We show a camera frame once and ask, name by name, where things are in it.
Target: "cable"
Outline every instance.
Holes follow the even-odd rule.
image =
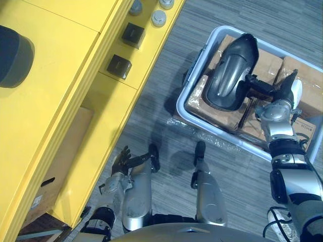
[[[266,238],[266,232],[267,232],[267,229],[272,226],[273,224],[275,223],[292,223],[293,221],[290,219],[290,220],[283,220],[283,219],[280,219],[278,221],[273,221],[273,222],[270,222],[269,224],[267,224],[265,226],[265,228],[263,229],[263,232],[262,232],[262,237]]]
[[[264,237],[264,238],[265,238],[267,229],[268,229],[270,226],[272,226],[273,224],[275,224],[275,223],[276,223],[276,224],[278,225],[278,228],[279,228],[279,230],[281,231],[281,233],[282,233],[282,235],[283,235],[284,239],[285,239],[287,242],[291,242],[291,241],[288,239],[288,237],[287,237],[286,233],[284,232],[284,230],[283,230],[283,228],[282,228],[282,226],[281,226],[281,223],[283,223],[283,224],[286,224],[286,223],[292,223],[292,220],[288,220],[288,221],[286,221],[286,220],[278,219],[278,218],[277,218],[277,215],[276,215],[276,213],[275,213],[275,211],[274,211],[274,209],[288,211],[288,209],[287,209],[287,208],[284,208],[284,207],[276,207],[276,206],[271,207],[271,208],[268,210],[268,213],[269,213],[269,212],[272,212],[272,214],[273,214],[273,216],[274,216],[275,220],[274,220],[273,222],[270,222],[269,224],[267,224],[267,225],[265,226],[265,228],[263,229],[263,232],[262,232],[262,237]]]

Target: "black plastic object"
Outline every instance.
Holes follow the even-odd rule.
[[[274,169],[271,174],[272,197],[279,204],[287,203],[286,186],[281,172]]]
[[[117,77],[126,79],[131,67],[129,60],[114,54],[106,70]]]
[[[0,87],[13,88],[27,77],[34,59],[32,42],[0,26]]]
[[[273,96],[275,89],[272,85],[257,79],[255,75],[248,74],[245,77],[246,85],[253,88],[257,92],[264,94],[266,96]]]
[[[251,74],[259,58],[257,40],[243,34],[223,52],[203,91],[205,102],[220,110],[238,110],[249,91],[245,76]]]
[[[199,141],[195,147],[194,166],[197,164],[198,159],[203,159],[205,154],[205,142]]]
[[[125,29],[125,32],[123,32],[122,34],[122,40],[126,44],[139,49],[144,36],[145,36],[144,28],[141,28],[140,26],[132,23],[128,23]]]

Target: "black round object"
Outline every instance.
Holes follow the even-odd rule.
[[[0,26],[0,87],[16,87],[28,75],[34,59],[32,42]]]

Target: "silver robot leg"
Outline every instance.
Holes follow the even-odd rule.
[[[132,188],[126,190],[122,224],[125,232],[149,224],[151,217],[151,161],[150,159],[131,171]]]
[[[210,175],[204,162],[204,152],[205,143],[200,141],[195,149],[195,172],[191,182],[191,187],[197,189],[196,220],[199,223],[227,226],[224,198],[217,181]]]

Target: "plastic wrap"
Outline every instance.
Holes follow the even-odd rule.
[[[189,135],[192,138],[195,138],[197,140],[203,140],[207,143],[213,144],[216,147],[226,150],[228,152],[240,153],[241,151],[243,151],[240,147],[238,147],[228,141],[225,141],[225,140],[221,139],[220,137],[211,134],[208,131],[188,125],[176,118],[172,117],[172,118],[168,119],[167,125],[169,127],[180,127],[180,130],[182,132],[184,132],[186,135]]]

